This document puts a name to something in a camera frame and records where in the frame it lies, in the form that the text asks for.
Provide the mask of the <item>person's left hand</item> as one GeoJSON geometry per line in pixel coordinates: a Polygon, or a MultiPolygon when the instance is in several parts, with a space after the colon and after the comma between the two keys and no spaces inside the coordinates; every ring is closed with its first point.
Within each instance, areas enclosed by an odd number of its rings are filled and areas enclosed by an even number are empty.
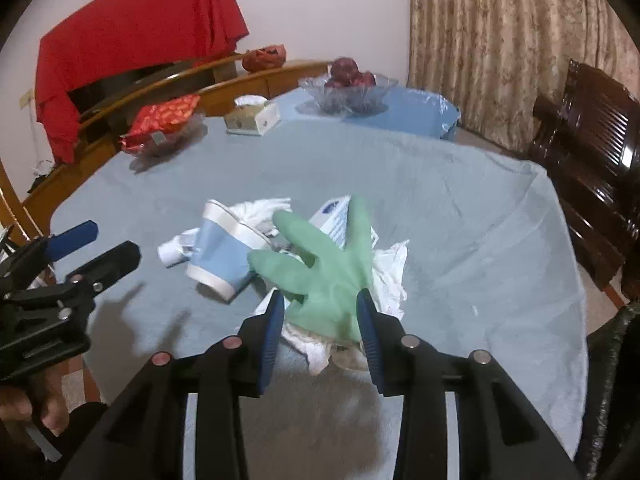
{"type": "Polygon", "coordinates": [[[28,390],[15,386],[1,387],[1,421],[31,422],[34,416],[58,436],[70,422],[62,389],[62,372],[58,365],[29,379],[28,390]]]}

